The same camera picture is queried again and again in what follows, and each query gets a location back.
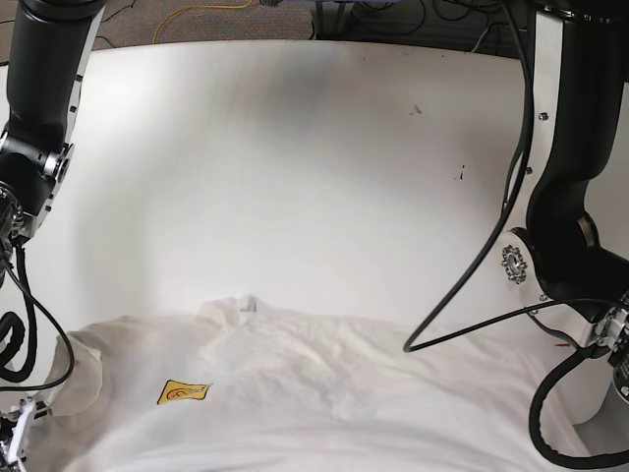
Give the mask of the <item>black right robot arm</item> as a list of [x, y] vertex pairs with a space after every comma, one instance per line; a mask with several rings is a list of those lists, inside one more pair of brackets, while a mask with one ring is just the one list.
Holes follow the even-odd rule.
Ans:
[[1, 468], [22, 471], [32, 423], [50, 411], [48, 394], [75, 368], [64, 330], [68, 366], [58, 378], [29, 385], [36, 361], [38, 314], [59, 323], [32, 294], [25, 244], [51, 211], [72, 161], [71, 142], [86, 65], [106, 4], [103, 1], [20, 1], [8, 61], [9, 119], [1, 133], [1, 276], [22, 293], [26, 314], [1, 317], [1, 390], [21, 394], [1, 415]]

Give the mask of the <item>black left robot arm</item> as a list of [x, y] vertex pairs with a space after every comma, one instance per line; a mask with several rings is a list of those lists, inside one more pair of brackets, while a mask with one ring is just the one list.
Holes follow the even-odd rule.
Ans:
[[624, 90], [622, 1], [531, 1], [530, 157], [498, 239], [507, 288], [582, 345], [628, 291], [628, 263], [606, 250], [585, 207], [611, 155]]

